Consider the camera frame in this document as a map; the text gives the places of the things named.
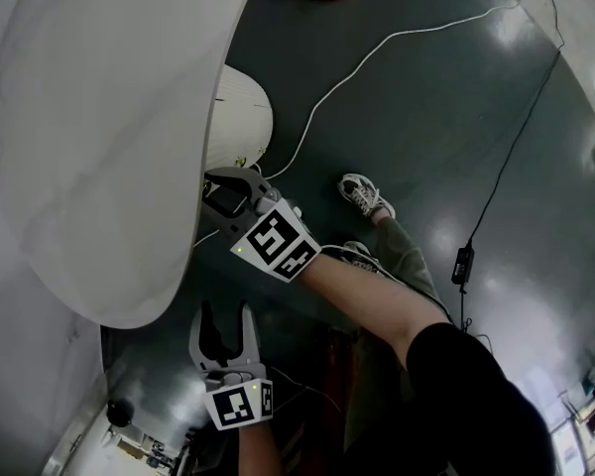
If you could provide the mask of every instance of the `white sneaker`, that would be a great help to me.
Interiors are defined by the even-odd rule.
[[[368,272],[372,272],[377,275],[382,275],[379,271],[379,268],[375,266],[375,263],[379,263],[379,260],[370,253],[368,247],[366,247],[361,242],[346,242],[343,245],[344,249],[348,249],[348,252],[342,251],[341,253],[341,260],[344,263],[348,263],[357,268],[361,268],[362,270],[366,270]]]
[[[395,208],[379,195],[379,189],[366,177],[354,173],[346,174],[337,184],[342,197],[357,206],[362,215],[370,217],[375,210],[386,208],[396,218]]]

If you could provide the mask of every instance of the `person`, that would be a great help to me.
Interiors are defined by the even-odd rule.
[[[360,326],[340,473],[555,474],[545,422],[486,347],[451,323],[393,206],[360,175],[338,187],[375,226],[376,260],[347,242],[342,260],[320,254],[298,277]],[[283,474],[266,423],[240,428],[239,439],[240,476]]]

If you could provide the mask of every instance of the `white wall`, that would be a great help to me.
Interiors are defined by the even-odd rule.
[[[0,0],[0,41],[17,0]],[[21,258],[0,210],[0,476],[38,474],[102,373],[99,327]]]

